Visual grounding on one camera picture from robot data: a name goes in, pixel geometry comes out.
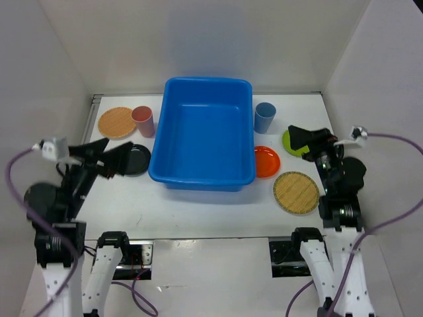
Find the round bamboo coaster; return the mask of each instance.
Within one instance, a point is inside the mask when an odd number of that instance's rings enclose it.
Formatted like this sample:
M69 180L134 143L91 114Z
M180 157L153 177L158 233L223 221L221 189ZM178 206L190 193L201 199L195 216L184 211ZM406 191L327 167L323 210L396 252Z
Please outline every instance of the round bamboo coaster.
M286 172L276 178L273 194L279 205L289 213L305 215L319 203L316 183L300 172Z
M130 134L135 129L135 122L131 118L132 110L117 107L107 110L98 121L98 130L105 137L119 139Z

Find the green plate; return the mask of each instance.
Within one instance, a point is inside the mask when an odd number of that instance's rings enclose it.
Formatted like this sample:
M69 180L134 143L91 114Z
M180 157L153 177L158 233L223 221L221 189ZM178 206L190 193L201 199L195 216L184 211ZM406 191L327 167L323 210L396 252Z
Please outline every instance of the green plate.
M300 148L299 150L293 150L291 149L291 141L289 140L289 131L286 130L284 134L282 135L282 145L284 146L284 149L291 155L295 157L302 157L303 153L310 152L310 149L308 146L304 146Z

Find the pink cup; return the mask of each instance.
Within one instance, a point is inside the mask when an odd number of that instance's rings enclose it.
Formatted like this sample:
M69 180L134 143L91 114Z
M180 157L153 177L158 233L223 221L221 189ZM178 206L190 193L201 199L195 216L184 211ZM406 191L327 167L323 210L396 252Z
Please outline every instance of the pink cup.
M137 107L132 110L131 117L143 137L154 135L153 112L150 108L146 106Z

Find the plate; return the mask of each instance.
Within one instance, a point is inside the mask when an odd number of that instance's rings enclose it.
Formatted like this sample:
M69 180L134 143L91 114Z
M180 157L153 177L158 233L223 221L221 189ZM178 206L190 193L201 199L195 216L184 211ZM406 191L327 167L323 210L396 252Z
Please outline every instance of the plate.
M279 156L270 147L255 147L256 175L267 178L275 175L280 169Z
M134 144L128 158L125 176L134 177L143 174L150 164L149 149L140 144Z
M284 146L284 149L291 155L295 157L302 157L304 153L310 152L310 149L308 146L304 146L298 150L291 149L291 139L289 138L289 131L286 130L284 134L282 135L282 145Z

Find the cup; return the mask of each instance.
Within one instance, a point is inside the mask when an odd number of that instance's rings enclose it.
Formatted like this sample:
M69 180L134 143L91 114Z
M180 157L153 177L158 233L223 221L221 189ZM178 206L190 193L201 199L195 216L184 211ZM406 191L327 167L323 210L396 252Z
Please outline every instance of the cup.
M254 115L254 131L265 134L276 114L276 108L268 102L261 102L256 107Z
M153 112L147 106L140 106L132 110L132 120L143 137L154 135Z

